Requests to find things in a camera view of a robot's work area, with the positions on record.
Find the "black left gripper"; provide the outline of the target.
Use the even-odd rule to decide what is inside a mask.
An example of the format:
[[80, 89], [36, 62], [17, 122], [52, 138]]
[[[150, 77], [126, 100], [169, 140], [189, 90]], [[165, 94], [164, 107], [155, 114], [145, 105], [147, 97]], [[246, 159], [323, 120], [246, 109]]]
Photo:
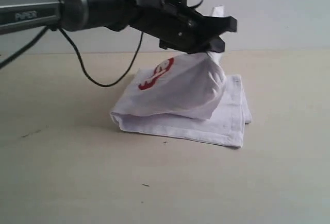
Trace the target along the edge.
[[204, 16], [197, 5], [187, 0], [125, 0], [128, 26], [158, 38], [162, 49], [174, 49], [188, 54], [225, 51], [220, 35], [237, 31], [232, 16]]

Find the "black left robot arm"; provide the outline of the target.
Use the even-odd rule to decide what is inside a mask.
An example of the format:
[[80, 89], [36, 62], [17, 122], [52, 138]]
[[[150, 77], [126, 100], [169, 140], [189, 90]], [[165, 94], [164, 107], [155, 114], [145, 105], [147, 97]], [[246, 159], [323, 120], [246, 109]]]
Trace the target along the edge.
[[204, 16], [187, 0], [1, 0], [1, 34], [51, 26], [67, 31], [126, 27], [159, 39], [162, 49], [222, 53], [234, 17]]

